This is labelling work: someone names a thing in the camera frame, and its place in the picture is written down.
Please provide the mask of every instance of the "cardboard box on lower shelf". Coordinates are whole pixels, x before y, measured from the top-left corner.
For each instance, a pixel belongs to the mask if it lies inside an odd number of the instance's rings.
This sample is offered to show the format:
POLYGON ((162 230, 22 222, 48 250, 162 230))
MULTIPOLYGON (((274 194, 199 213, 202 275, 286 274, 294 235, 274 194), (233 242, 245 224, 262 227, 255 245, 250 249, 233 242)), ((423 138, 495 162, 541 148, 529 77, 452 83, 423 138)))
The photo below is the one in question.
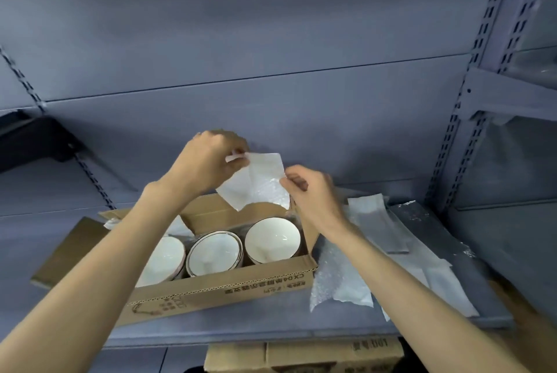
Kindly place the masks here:
MULTIPOLYGON (((236 211, 218 194, 209 194, 193 200, 180 215, 193 233, 199 236, 273 216, 286 218, 298 213, 292 212, 295 209, 287 211, 276 204, 262 202, 249 204, 236 211)), ((106 219, 123 219, 130 210, 110 210, 101 213, 101 216, 106 219)), ((116 325, 128 325, 310 287, 313 284, 313 271, 317 269, 317 263, 310 253, 319 233, 302 214, 298 213, 297 216, 300 218, 303 237, 299 256, 136 288, 116 325)), ((33 275, 31 281, 36 285, 52 288, 107 234, 108 230, 101 222, 81 219, 33 275)))
POLYGON ((396 337, 342 340, 225 343, 209 345, 209 373, 372 373, 390 372, 404 356, 396 337))

